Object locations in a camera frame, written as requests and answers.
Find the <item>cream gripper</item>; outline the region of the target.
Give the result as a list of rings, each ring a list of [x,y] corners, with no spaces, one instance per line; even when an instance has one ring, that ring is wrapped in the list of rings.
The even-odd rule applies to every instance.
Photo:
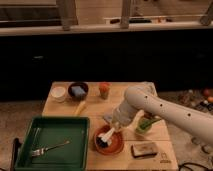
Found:
[[[116,131],[121,131],[123,127],[129,126],[132,123],[133,119],[134,116],[131,113],[122,111],[119,107],[117,107],[113,111],[110,125]]]

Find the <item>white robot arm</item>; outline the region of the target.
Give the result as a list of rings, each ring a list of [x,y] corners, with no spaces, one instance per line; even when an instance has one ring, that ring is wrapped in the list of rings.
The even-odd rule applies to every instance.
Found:
[[[140,110],[160,116],[213,146],[212,115],[155,96],[149,83],[140,83],[125,90],[123,101],[113,111],[111,125],[116,130],[129,126]]]

